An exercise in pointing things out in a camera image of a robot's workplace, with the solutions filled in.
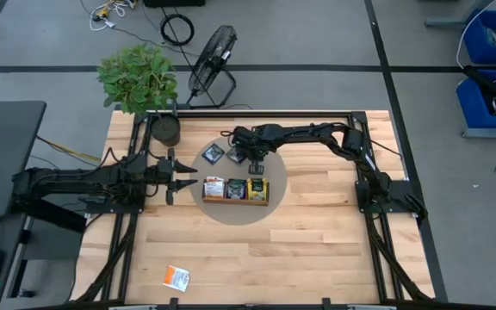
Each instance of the wooden tabletop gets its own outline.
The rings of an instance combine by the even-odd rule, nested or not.
[[[367,116],[371,138],[397,150],[388,112],[367,111]],[[235,126],[289,127],[325,121],[342,119],[181,119],[176,156],[191,165],[221,130]],[[112,146],[118,157],[126,155],[132,124],[131,115],[115,111],[105,150]],[[150,148],[157,156],[166,154],[156,140]],[[357,209],[355,165],[320,144],[285,145],[278,153],[288,173],[286,194],[277,210],[259,222],[229,226],[212,220],[196,206],[189,189],[176,194],[174,206],[165,205],[164,189],[147,198],[135,235],[126,302],[167,304],[171,297],[182,304],[319,304],[323,297],[339,304],[377,302],[369,239]],[[397,155],[375,146],[375,157],[392,179],[404,177]],[[148,164],[155,162],[151,158]],[[387,217],[400,264],[421,290],[433,295],[416,220],[410,214]],[[105,214],[85,233],[72,299],[88,288],[106,263],[114,219],[113,214]],[[388,296],[393,297],[383,261]],[[162,285],[168,265],[190,272],[185,293]]]

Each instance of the gray floor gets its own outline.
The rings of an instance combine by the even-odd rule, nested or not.
[[[103,0],[84,2],[92,8]],[[390,65],[456,64],[461,31],[426,29],[422,22],[426,16],[462,12],[469,0],[373,3]],[[235,27],[239,41],[230,64],[379,65],[363,0],[208,0],[205,7],[179,10],[196,27],[195,38],[185,48],[193,53],[201,51],[219,25]],[[158,25],[160,11],[146,12]],[[92,32],[88,18],[79,0],[9,0],[0,15],[0,65],[96,65],[101,57],[139,43],[111,30]],[[113,21],[119,28],[161,42],[140,8]],[[180,54],[165,53],[175,64],[185,64]],[[461,60],[468,63],[464,49]],[[233,74],[238,88],[229,104],[255,109],[390,109],[381,73]],[[178,74],[180,101],[189,94],[187,78],[186,73]],[[496,305],[496,140],[460,138],[464,120],[455,89],[461,80],[461,74],[394,74],[449,300]],[[220,77],[211,93],[219,97],[226,87],[227,80]],[[102,107],[104,97],[95,73],[0,73],[0,101],[46,101],[40,135],[96,156],[102,153],[111,114]],[[33,154],[61,168],[87,167],[37,143]],[[46,166],[36,159],[29,164]],[[48,229],[37,225],[39,230]],[[59,260],[34,262],[23,287],[40,295],[5,301],[3,308],[62,302],[77,254],[71,251]]]

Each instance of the electric fan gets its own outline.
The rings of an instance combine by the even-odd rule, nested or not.
[[[189,78],[190,97],[187,102],[182,105],[186,109],[207,109],[218,108],[223,106],[233,90],[237,87],[237,81],[234,79],[231,72],[226,68],[226,63],[231,57],[234,41],[237,40],[237,32],[233,26],[220,26],[212,35],[206,46],[202,50],[200,57],[193,66],[193,71]],[[191,106],[190,101],[205,91],[212,85],[215,78],[223,71],[232,81],[231,89],[227,92],[225,98],[216,105]]]

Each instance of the black pot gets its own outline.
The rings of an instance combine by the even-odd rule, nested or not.
[[[165,146],[175,146],[181,139],[181,125],[174,115],[160,115],[151,124],[151,135]]]

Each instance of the blue storage bin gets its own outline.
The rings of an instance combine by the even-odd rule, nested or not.
[[[496,81],[496,70],[480,70],[480,73]],[[480,86],[474,80],[467,78],[458,85],[456,94],[469,128],[496,128],[496,116],[489,114]]]
[[[496,11],[487,10],[478,16],[468,26],[464,43],[473,62],[496,65],[496,46],[489,42],[485,27],[496,29]]]

